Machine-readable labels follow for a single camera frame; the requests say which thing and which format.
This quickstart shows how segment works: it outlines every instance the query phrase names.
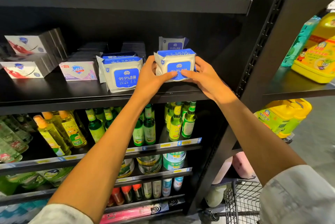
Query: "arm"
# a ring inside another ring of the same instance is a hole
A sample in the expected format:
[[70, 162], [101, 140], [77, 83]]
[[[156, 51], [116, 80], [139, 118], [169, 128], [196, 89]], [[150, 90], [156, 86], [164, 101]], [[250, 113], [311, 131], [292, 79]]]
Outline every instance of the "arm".
[[176, 72], [154, 74], [154, 57], [143, 66], [136, 89], [103, 137], [75, 166], [48, 204], [74, 207], [99, 223], [114, 187], [136, 121], [161, 85]]
[[306, 164], [262, 124], [221, 81], [212, 66], [198, 56], [196, 69], [199, 72], [182, 70], [182, 74], [191, 78], [207, 97], [217, 103], [263, 186], [282, 171]]

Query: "forearm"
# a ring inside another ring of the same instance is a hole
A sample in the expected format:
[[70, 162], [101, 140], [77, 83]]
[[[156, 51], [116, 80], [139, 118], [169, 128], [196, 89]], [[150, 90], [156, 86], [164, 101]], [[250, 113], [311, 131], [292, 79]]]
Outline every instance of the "forearm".
[[72, 206], [98, 223], [114, 187], [136, 121], [146, 103], [133, 95], [103, 137], [75, 166], [48, 204]]
[[218, 106], [226, 117], [262, 185], [280, 172], [306, 164], [282, 139], [267, 128], [230, 90]]

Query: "orange cap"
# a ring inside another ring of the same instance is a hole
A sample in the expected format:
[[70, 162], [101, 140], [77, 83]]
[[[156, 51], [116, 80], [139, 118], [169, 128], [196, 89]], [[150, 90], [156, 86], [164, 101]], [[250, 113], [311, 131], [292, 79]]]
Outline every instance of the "orange cap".
[[133, 185], [133, 189], [134, 189], [134, 190], [138, 190], [138, 189], [140, 189], [141, 187], [142, 187], [142, 184], [140, 184], [140, 183], [139, 183], [139, 184], [134, 184], [134, 185]]
[[131, 190], [131, 185], [121, 187], [123, 193], [128, 193]]
[[48, 123], [46, 120], [43, 119], [41, 115], [35, 115], [34, 121], [36, 122], [37, 126], [41, 129], [44, 129], [48, 126]]
[[61, 116], [62, 119], [69, 117], [69, 113], [66, 110], [60, 110], [59, 115]]
[[42, 112], [42, 115], [44, 116], [44, 119], [52, 119], [53, 114], [51, 112]]
[[112, 195], [116, 195], [116, 194], [118, 194], [119, 192], [120, 192], [120, 188], [118, 187], [118, 188], [114, 188], [111, 194], [112, 194]]

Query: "metal wire basket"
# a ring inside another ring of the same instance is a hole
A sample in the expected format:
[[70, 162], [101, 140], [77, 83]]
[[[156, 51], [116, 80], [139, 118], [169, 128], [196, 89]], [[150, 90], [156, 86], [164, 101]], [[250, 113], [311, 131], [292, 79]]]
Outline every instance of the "metal wire basket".
[[258, 182], [237, 181], [225, 192], [227, 224], [261, 224], [259, 222], [259, 195], [262, 185]]

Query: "sleeve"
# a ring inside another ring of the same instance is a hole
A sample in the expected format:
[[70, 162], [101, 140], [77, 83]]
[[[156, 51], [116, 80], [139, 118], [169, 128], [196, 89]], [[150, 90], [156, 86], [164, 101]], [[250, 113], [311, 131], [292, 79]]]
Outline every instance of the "sleeve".
[[308, 165], [272, 178], [260, 196], [262, 224], [333, 223], [335, 190]]
[[62, 204], [45, 206], [29, 224], [93, 224], [81, 211]]

